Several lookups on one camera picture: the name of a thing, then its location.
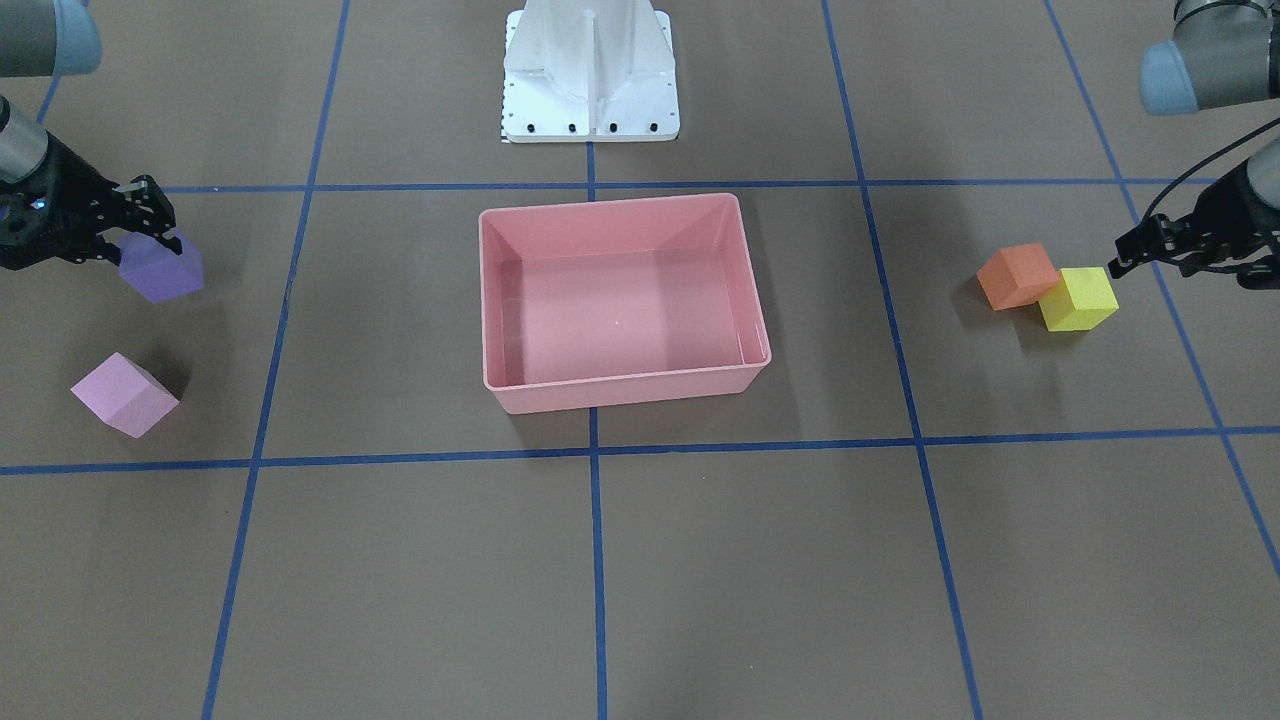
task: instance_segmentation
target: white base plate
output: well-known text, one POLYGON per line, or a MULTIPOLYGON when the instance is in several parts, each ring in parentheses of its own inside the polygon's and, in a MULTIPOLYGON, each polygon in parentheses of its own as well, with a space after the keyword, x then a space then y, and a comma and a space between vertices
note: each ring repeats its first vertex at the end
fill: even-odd
MULTIPOLYGON (((524 10, 507 17, 507 47, 524 10)), ((671 15, 655 10, 667 46, 671 15)), ((680 135, 676 78, 639 78, 600 104, 600 124, 590 126, 586 100, 567 97, 549 81, 506 76, 502 92, 503 142, 653 142, 680 135)))

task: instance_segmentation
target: lilac cube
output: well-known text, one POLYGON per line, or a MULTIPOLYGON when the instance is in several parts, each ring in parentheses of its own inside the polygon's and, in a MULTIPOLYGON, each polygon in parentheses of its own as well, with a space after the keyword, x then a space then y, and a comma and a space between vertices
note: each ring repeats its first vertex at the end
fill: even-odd
POLYGON ((151 373, 116 352, 72 388, 104 423, 129 437, 142 437, 178 406, 151 373))
POLYGON ((164 302, 205 287, 200 251, 184 234, 173 233, 182 243, 182 255, 174 255, 142 233, 133 232, 115 241, 120 246, 120 277, 151 302, 164 302))

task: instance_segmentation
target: white mounting bracket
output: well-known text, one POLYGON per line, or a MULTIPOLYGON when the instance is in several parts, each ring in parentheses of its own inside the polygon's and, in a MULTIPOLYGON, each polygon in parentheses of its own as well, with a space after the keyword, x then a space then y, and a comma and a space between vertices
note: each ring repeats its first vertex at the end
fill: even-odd
POLYGON ((507 18, 503 69, 503 140, 680 135, 671 17, 649 0, 527 0, 507 18))

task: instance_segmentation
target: pink plastic bin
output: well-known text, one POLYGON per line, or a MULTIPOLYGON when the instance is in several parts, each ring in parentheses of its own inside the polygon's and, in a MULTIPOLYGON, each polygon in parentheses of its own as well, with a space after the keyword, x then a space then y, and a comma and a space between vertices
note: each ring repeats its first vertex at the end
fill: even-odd
POLYGON ((480 268, 511 414, 742 392, 769 364, 732 195, 486 210, 480 268))

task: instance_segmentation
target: cube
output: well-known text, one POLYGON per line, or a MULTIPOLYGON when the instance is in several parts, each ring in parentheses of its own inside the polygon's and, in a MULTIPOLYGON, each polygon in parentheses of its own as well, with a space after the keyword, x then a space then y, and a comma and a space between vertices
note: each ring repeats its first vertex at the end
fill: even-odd
POLYGON ((164 302, 205 287, 200 250, 180 232, 182 255, 174 255, 154 237, 129 233, 115 243, 120 247, 120 278, 151 302, 164 302))
POLYGON ((1102 268, 1064 268, 1062 282, 1041 297, 1050 332, 1092 331, 1120 309, 1102 268))
POLYGON ((978 283, 992 310, 1030 305, 1059 281, 1053 261, 1038 242, 1006 247, 978 270, 978 283))
POLYGON ((84 375, 72 392, 104 423, 133 438, 178 406, 177 397, 119 352, 84 375))

